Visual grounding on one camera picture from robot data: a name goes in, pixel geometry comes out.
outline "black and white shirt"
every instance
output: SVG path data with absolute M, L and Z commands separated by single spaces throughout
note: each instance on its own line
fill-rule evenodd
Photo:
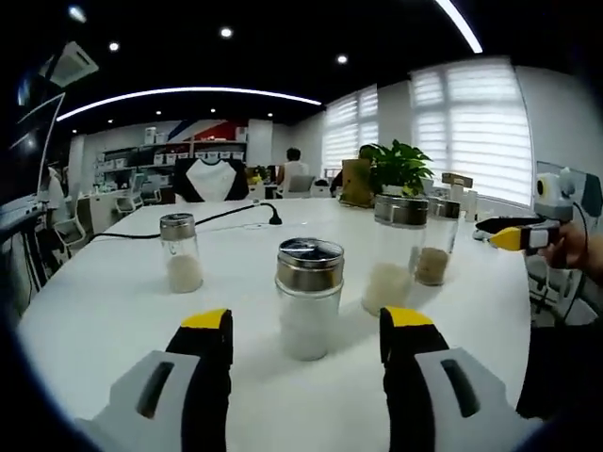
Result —
M 186 202 L 243 200 L 249 194 L 245 165 L 234 159 L 215 164 L 197 158 L 178 159 L 173 191 Z

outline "air conditioner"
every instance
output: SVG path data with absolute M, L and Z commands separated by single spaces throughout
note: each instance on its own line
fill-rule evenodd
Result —
M 52 58 L 42 66 L 40 75 L 46 75 L 51 61 Z M 84 52 L 84 49 L 77 45 L 75 41 L 72 41 L 63 49 L 63 54 L 58 59 L 50 81 L 61 88 L 65 88 L 67 85 L 96 71 L 98 71 L 98 65 Z

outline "stainless steel lid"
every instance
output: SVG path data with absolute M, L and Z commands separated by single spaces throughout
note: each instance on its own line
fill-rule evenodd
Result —
M 390 195 L 375 197 L 375 221 L 387 226 L 425 226 L 427 211 L 427 200 Z
M 343 282 L 343 248 L 317 238 L 290 238 L 279 246 L 277 283 L 296 292 L 322 292 Z
M 456 201 L 430 198 L 430 217 L 458 219 L 461 215 L 461 204 Z
M 159 220 L 162 240 L 177 241 L 195 236 L 195 217 L 192 214 L 170 214 Z

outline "t-shirt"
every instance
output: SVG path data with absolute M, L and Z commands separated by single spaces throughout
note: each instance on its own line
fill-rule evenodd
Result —
M 65 202 L 63 189 L 61 188 L 57 177 L 50 176 L 48 188 L 40 193 L 40 201 L 46 202 L 46 208 L 53 211 L 53 224 L 69 219 L 67 203 Z
M 307 164 L 300 162 L 299 160 L 293 162 L 286 162 L 285 167 L 285 178 L 283 183 L 279 186 L 279 191 L 284 191 L 289 188 L 291 184 L 291 178 L 293 176 L 307 176 L 310 173 L 310 167 Z
M 196 158 L 179 158 L 173 174 L 173 191 L 186 202 L 244 200 L 249 193 L 240 160 L 214 165 Z

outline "cardboard box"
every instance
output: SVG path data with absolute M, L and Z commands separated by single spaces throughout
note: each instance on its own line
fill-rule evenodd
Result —
M 473 188 L 473 179 L 470 177 L 462 176 L 461 174 L 456 174 L 454 172 L 443 172 L 442 173 L 442 182 L 444 184 L 454 184 L 456 179 L 461 179 L 463 181 L 463 186 L 465 188 Z
M 344 160 L 342 172 L 342 191 L 339 200 L 345 204 L 371 207 L 374 196 L 368 183 L 370 160 L 365 158 Z

